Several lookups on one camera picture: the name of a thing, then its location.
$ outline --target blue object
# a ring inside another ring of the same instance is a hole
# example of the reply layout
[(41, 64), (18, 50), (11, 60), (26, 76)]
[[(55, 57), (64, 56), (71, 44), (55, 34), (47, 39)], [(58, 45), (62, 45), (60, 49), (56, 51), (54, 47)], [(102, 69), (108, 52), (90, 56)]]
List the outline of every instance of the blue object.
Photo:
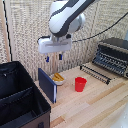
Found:
[(47, 63), (49, 62), (49, 56), (47, 56), (46, 62), (47, 62)]
[(59, 60), (62, 60), (62, 57), (63, 57), (62, 54), (59, 54)]
[(56, 103), (57, 85), (41, 68), (38, 68), (38, 80), (39, 86), (50, 99), (50, 101), (52, 103)]

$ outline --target black box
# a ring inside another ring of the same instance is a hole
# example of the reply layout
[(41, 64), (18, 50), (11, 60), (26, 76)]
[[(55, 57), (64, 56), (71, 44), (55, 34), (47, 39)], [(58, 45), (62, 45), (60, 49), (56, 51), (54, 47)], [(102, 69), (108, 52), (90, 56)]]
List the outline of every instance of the black box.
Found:
[(0, 65), (0, 128), (50, 128), (51, 107), (23, 65)]

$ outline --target red cup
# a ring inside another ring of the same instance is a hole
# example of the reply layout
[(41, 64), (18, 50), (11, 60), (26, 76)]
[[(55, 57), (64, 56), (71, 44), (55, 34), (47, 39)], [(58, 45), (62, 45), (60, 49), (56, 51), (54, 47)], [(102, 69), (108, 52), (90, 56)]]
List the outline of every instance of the red cup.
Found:
[(84, 90), (87, 80), (82, 77), (75, 78), (75, 90), (77, 92), (82, 92)]

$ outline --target black cable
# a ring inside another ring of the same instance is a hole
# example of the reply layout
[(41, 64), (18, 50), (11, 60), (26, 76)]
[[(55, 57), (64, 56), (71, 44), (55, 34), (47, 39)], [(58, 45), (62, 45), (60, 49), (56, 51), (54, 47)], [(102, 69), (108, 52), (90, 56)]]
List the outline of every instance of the black cable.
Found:
[(112, 27), (114, 27), (116, 24), (118, 24), (126, 15), (128, 15), (128, 12), (127, 12), (123, 17), (121, 17), (115, 24), (113, 24), (112, 26), (110, 26), (110, 27), (107, 28), (106, 30), (104, 30), (104, 31), (102, 31), (102, 32), (100, 32), (100, 33), (98, 33), (98, 34), (92, 36), (92, 37), (89, 37), (89, 38), (86, 38), (86, 39), (82, 39), (82, 40), (73, 41), (73, 42), (88, 40), (88, 39), (94, 38), (94, 37), (96, 37), (96, 36), (98, 36), (98, 35), (100, 35), (100, 34), (106, 32), (106, 31), (108, 31), (110, 28), (112, 28)]

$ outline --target wooden countertop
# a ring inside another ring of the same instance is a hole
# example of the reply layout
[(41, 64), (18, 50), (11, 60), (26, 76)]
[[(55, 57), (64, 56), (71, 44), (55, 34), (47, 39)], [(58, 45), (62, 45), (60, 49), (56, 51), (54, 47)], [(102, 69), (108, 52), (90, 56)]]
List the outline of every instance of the wooden countertop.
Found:
[[(62, 72), (66, 83), (57, 87), (57, 102), (51, 105), (50, 128), (110, 128), (128, 102), (128, 79), (115, 75), (109, 85), (81, 71)], [(83, 92), (75, 91), (75, 78), (87, 79)]]

